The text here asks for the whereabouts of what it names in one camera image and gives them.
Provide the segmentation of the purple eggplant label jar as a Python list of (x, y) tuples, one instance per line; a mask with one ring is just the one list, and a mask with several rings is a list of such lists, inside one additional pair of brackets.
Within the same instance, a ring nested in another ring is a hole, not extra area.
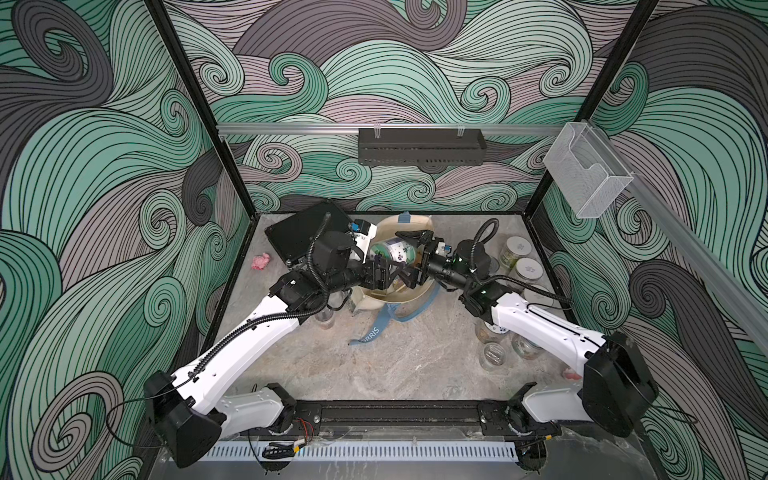
[(416, 261), (417, 249), (406, 240), (393, 237), (371, 245), (372, 255), (381, 255), (392, 262), (411, 265)]

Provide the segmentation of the beige canvas tote bag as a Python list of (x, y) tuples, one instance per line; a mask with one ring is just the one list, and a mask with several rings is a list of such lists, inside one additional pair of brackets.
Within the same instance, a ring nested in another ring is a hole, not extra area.
[[(404, 212), (379, 221), (377, 235), (372, 244), (397, 237), (399, 231), (434, 230), (434, 224), (429, 216), (412, 215)], [(416, 266), (420, 261), (420, 253), (417, 252), (416, 261), (411, 264)], [(365, 311), (374, 311), (377, 314), (369, 332), (360, 339), (349, 341), (350, 346), (370, 343), (377, 339), (386, 327), (393, 321), (408, 322), (423, 313), (434, 301), (439, 288), (433, 280), (428, 280), (422, 285), (410, 288), (399, 276), (386, 291), (374, 291), (363, 289), (360, 286), (352, 289), (350, 302), (353, 315)]]

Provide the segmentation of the green label seed jar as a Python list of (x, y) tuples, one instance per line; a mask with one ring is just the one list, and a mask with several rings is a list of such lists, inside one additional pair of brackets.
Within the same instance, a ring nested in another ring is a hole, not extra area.
[(506, 239), (499, 255), (500, 264), (506, 269), (512, 269), (518, 260), (528, 257), (533, 250), (529, 240), (521, 236), (511, 236)]

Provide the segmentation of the teal sunflower lid jar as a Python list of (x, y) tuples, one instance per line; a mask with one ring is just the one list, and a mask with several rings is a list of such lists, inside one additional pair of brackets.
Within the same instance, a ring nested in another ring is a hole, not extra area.
[(507, 336), (509, 331), (495, 324), (489, 324), (480, 319), (475, 324), (475, 335), (483, 343), (500, 343)]

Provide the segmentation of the clear plastic seed jar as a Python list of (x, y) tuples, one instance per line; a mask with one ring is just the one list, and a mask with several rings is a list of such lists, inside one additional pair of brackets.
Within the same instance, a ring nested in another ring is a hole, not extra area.
[(324, 309), (314, 316), (314, 321), (319, 328), (328, 330), (334, 326), (334, 315), (335, 311), (331, 309)]

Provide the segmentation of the clear teal rim jar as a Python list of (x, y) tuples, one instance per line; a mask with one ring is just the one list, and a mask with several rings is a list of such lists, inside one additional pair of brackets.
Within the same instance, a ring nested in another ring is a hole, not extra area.
[(512, 348), (524, 360), (535, 360), (543, 353), (543, 349), (540, 346), (520, 335), (513, 337)]

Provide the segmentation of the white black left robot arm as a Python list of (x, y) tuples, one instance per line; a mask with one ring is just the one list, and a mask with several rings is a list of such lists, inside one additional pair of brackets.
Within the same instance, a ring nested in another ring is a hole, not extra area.
[(144, 384), (149, 424), (180, 468), (202, 459), (217, 442), (251, 429), (282, 434), (292, 428), (296, 401), (283, 387), (230, 396), (234, 382), (278, 340), (326, 308), (333, 292), (361, 286), (387, 289), (405, 270), (377, 255), (334, 274), (292, 270), (255, 310), (197, 359)]

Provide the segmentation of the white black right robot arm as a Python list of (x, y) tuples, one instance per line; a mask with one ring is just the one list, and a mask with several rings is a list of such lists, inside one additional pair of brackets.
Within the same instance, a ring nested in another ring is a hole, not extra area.
[(580, 376), (578, 386), (521, 388), (508, 402), (507, 416), (519, 436), (542, 436), (562, 422), (591, 422), (625, 438), (658, 396), (639, 348), (625, 334), (589, 330), (526, 301), (498, 280), (477, 281), (467, 260), (425, 254), (420, 278), (460, 290), (460, 301), (474, 317), (522, 336)]

